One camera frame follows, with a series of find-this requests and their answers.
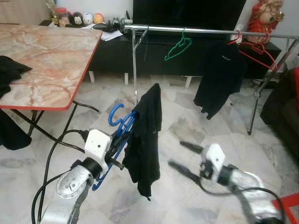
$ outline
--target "black cabinet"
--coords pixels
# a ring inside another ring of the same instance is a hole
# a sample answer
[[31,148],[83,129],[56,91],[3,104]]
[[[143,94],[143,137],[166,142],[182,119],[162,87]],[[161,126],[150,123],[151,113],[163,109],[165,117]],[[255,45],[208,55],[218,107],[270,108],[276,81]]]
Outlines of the black cabinet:
[[[207,49],[215,42],[224,41],[220,38],[192,37],[193,44],[181,55],[164,61],[165,55],[180,40],[179,36],[149,35],[144,38],[136,50],[137,74],[200,76],[199,66]],[[252,51],[249,45],[240,45],[240,49],[271,65],[271,59]],[[265,49],[277,58],[281,50],[268,43]],[[111,41],[101,41],[90,63],[89,70],[133,72],[132,38],[121,36]],[[268,68],[245,57],[248,70],[246,78],[263,78]]]

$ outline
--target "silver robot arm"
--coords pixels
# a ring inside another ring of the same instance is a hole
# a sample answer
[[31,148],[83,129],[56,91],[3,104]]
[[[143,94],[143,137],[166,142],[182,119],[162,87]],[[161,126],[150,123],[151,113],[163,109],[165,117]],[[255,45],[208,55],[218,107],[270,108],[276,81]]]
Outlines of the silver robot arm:
[[105,156],[111,142],[112,137],[100,130],[89,132],[85,144],[88,157],[59,178],[53,200],[45,210],[40,224],[77,223],[80,206],[94,178],[108,171]]
[[201,179],[209,179],[215,183],[226,186],[232,194],[240,200],[244,215],[250,224],[283,224],[279,212],[273,206],[269,197],[270,191],[264,189],[262,180],[249,172],[242,172],[237,167],[228,165],[224,166],[225,154],[220,146],[216,143],[211,144],[205,149],[188,142],[180,142],[191,151],[198,153],[202,157],[200,166],[200,175],[193,174],[188,168],[174,161],[169,161],[169,165],[181,174],[193,180],[201,187],[203,191],[211,195],[221,195],[206,190]]
[[262,180],[255,174],[242,172],[234,166],[224,166],[225,155],[216,143],[203,150],[201,176],[226,186],[241,202],[244,214],[250,224],[263,223],[264,220],[277,220],[279,212],[271,202],[269,194],[247,188],[264,188]]

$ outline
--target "dark sofa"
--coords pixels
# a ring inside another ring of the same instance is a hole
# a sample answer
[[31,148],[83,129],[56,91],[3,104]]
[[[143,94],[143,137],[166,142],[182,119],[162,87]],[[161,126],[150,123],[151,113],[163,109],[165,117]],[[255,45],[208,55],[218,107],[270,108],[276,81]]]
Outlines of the dark sofa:
[[261,118],[277,131],[299,157],[299,112],[296,107],[294,70],[283,75],[263,106]]

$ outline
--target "cable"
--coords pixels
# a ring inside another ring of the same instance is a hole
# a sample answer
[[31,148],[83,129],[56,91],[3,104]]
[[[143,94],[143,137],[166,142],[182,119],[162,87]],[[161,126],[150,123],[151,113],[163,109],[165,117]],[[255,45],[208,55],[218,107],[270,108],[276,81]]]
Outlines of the cable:
[[[49,152],[48,158],[47,158],[45,174],[44,174],[44,177],[43,177],[43,185],[46,184],[47,179],[48,179],[48,171],[49,171],[50,160],[51,160],[51,156],[52,156],[52,154],[53,154],[53,152],[54,152],[55,147],[57,146],[57,144],[58,144],[60,141],[62,141],[62,139],[64,138],[64,136],[65,136],[66,134],[68,134],[68,133],[73,133],[73,132],[77,132],[77,133],[79,133],[79,134],[81,134],[81,135],[84,134],[84,132],[81,131],[81,130],[74,130],[74,129],[72,129],[72,130],[68,130],[68,131],[62,133],[62,135],[60,135],[59,138],[58,138],[58,139],[55,141],[55,143],[53,144],[53,146],[52,146],[52,148],[51,148],[51,150],[50,150],[50,152]],[[39,223],[39,222],[41,221],[41,219],[42,219],[43,199],[44,199],[44,196],[45,196],[45,190],[46,190],[45,188],[42,189],[41,200],[40,200],[40,202],[39,202],[39,208],[38,208],[38,214],[37,214],[37,222],[38,222],[38,223]]]
[[49,183],[51,183],[52,181],[58,179],[59,177],[61,177],[63,174],[65,174],[67,172],[69,172],[69,170],[66,171],[66,172],[64,172],[64,173],[62,173],[62,174],[59,174],[59,175],[53,177],[50,180],[48,180],[46,182],[46,184],[44,184],[43,186],[41,186],[40,189],[37,191],[37,193],[36,193],[36,195],[35,195],[35,197],[33,199],[32,206],[31,206],[31,222],[32,222],[32,224],[36,224],[36,217],[35,217],[36,201],[37,201],[37,198],[38,198],[39,194],[41,193],[41,191],[44,190]]
[[249,191],[249,190],[260,190],[260,191],[264,191],[264,192],[267,192],[271,195],[273,195],[277,201],[278,201],[278,204],[281,208],[281,218],[282,218],[282,222],[285,224],[285,210],[284,210],[284,207],[283,207],[283,204],[282,204],[282,201],[280,200],[280,198],[277,196],[277,194],[275,194],[273,191],[269,190],[269,189],[266,189],[266,188],[259,188],[259,187],[252,187],[252,188],[244,188],[244,189],[239,189],[239,190],[235,190],[233,192],[226,192],[226,193],[216,193],[216,192],[211,192],[211,191],[208,191],[207,189],[205,189],[202,184],[201,184],[201,179],[202,179],[202,176],[199,177],[199,181],[196,182],[199,187],[204,191],[206,192],[207,194],[209,195],[213,195],[213,196],[228,196],[228,195],[232,195],[232,194],[240,194],[244,191]]

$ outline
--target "statue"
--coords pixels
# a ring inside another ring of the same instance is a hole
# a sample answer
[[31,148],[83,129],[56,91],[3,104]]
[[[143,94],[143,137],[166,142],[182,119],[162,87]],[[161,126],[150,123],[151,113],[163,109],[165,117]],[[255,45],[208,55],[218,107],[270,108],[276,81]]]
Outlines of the statue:
[[[270,34],[285,17],[281,12],[283,3],[284,0],[259,0],[252,8],[247,31]],[[253,43],[268,43],[270,40],[264,36],[248,36],[247,39]]]

